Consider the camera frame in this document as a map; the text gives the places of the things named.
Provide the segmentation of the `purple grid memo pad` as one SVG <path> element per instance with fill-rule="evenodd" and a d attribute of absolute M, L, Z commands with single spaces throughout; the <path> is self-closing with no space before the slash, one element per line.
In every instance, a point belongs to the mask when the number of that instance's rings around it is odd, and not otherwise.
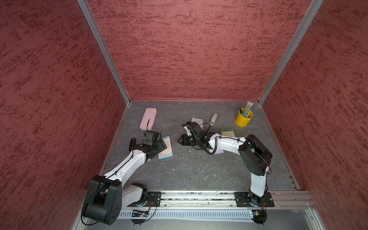
<path fill-rule="evenodd" d="M 217 155 L 217 154 L 223 154 L 223 153 L 224 153 L 224 150 L 217 149 L 214 154 Z"/>

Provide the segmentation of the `green memo pad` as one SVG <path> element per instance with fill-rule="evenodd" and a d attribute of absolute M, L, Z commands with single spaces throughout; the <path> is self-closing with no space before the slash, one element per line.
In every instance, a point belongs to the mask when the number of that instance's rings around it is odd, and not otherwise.
<path fill-rule="evenodd" d="M 226 136 L 226 137 L 231 137 L 231 138 L 236 137 L 233 129 L 222 129 L 221 130 L 221 135 Z"/>

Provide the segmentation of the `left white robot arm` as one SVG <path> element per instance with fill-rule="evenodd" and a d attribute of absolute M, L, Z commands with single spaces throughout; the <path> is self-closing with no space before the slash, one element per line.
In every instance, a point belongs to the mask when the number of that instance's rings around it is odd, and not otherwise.
<path fill-rule="evenodd" d="M 96 175 L 87 189 L 81 208 L 80 220 L 86 224 L 85 218 L 95 223 L 112 225 L 118 218 L 122 208 L 136 205 L 138 207 L 158 206 L 151 199 L 146 185 L 133 183 L 124 188 L 132 174 L 147 160 L 154 158 L 167 146 L 162 135 L 155 131 L 145 131 L 142 143 L 131 139 L 128 156 L 113 170 Z"/>

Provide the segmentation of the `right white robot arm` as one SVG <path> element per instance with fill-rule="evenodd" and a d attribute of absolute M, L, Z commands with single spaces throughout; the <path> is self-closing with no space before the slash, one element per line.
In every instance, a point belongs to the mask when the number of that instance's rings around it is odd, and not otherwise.
<path fill-rule="evenodd" d="M 271 171 L 273 155 L 256 136 L 248 135 L 246 138 L 223 136 L 211 132 L 210 129 L 203 130 L 196 122 L 186 122 L 182 127 L 186 130 L 186 134 L 178 139 L 178 143 L 182 146 L 192 146 L 208 155 L 214 155 L 217 150 L 239 155 L 251 173 L 248 202 L 253 207 L 264 204 L 268 190 L 267 173 Z"/>

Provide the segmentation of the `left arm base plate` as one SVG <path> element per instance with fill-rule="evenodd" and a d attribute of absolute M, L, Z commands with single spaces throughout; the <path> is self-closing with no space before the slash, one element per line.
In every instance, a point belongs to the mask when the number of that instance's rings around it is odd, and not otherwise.
<path fill-rule="evenodd" d="M 162 196 L 162 192 L 158 192 L 158 191 L 144 192 L 143 199 L 128 205 L 128 207 L 134 207 L 134 208 L 159 207 L 160 202 L 161 202 L 161 196 Z"/>

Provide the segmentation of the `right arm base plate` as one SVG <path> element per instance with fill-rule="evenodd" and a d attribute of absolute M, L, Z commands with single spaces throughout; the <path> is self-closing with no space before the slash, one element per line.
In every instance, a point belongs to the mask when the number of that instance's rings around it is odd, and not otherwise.
<path fill-rule="evenodd" d="M 262 197 L 250 192 L 235 192 L 234 196 L 238 208 L 273 208 L 275 206 L 269 192 L 266 192 Z"/>

